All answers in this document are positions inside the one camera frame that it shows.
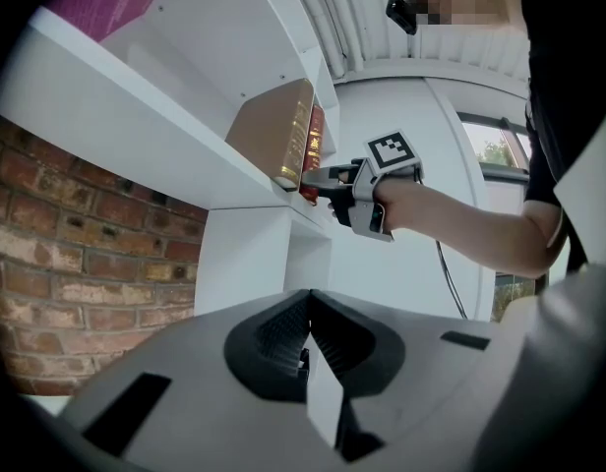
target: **book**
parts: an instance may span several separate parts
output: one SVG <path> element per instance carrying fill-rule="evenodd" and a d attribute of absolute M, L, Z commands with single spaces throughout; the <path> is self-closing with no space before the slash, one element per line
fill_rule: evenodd
<path fill-rule="evenodd" d="M 307 146 L 305 148 L 305 157 L 303 159 L 303 173 L 311 169 L 321 167 L 321 147 L 323 146 L 323 132 L 325 131 L 325 110 L 320 106 L 314 105 L 312 109 L 312 118 L 310 120 L 310 131 L 307 137 Z M 316 206 L 319 198 L 319 190 L 313 187 L 301 186 L 299 189 L 301 196 Z"/>
<path fill-rule="evenodd" d="M 314 88 L 299 79 L 246 101 L 226 142 L 286 191 L 298 191 L 314 102 Z"/>

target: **hand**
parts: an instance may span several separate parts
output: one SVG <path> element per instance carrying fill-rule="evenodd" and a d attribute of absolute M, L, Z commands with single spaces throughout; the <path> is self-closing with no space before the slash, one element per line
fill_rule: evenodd
<path fill-rule="evenodd" d="M 385 231 L 407 227 L 409 196 L 414 187 L 419 186 L 410 179 L 400 178 L 387 178 L 376 187 L 375 200 L 386 210 Z"/>

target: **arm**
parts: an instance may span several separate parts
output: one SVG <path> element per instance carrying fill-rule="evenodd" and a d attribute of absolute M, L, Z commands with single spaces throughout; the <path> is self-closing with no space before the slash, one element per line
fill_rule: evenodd
<path fill-rule="evenodd" d="M 388 179 L 377 190 L 390 230 L 406 228 L 437 239 L 494 270 L 539 277 L 559 256 L 561 209 L 526 201 L 521 215 L 484 211 L 409 180 Z"/>

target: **tree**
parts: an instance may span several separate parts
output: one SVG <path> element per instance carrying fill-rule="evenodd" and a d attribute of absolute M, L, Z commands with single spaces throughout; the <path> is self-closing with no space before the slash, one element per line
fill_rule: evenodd
<path fill-rule="evenodd" d="M 484 152 L 477 153 L 476 157 L 480 162 L 516 167 L 513 153 L 505 140 L 500 140 L 497 144 L 487 144 Z"/>
<path fill-rule="evenodd" d="M 515 299 L 528 297 L 535 293 L 534 280 L 523 280 L 510 283 L 508 285 L 497 286 L 493 295 L 493 309 L 491 311 L 491 321 L 499 322 L 504 316 L 509 304 Z"/>

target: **black cable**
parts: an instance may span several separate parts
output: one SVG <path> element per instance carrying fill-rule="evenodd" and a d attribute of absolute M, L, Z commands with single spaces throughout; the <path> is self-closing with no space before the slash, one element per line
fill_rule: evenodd
<path fill-rule="evenodd" d="M 423 181 L 421 180 L 421 171 L 418 168 L 414 171 L 414 178 L 417 182 L 423 185 Z M 468 320 L 467 313 L 464 310 L 464 306 L 462 306 L 462 301 L 460 300 L 460 296 L 458 295 L 458 291 L 456 290 L 456 286 L 454 285 L 454 281 L 452 280 L 452 275 L 450 274 L 448 263 L 445 260 L 445 255 L 443 254 L 441 242 L 439 240 L 436 240 L 436 243 L 437 252 L 439 253 L 439 261 L 441 262 L 441 269 L 443 270 L 443 276 L 445 277 L 445 281 L 448 284 L 448 288 L 450 289 L 450 293 L 452 294 L 452 298 L 454 299 L 456 308 L 458 309 L 460 316 L 463 319 Z"/>

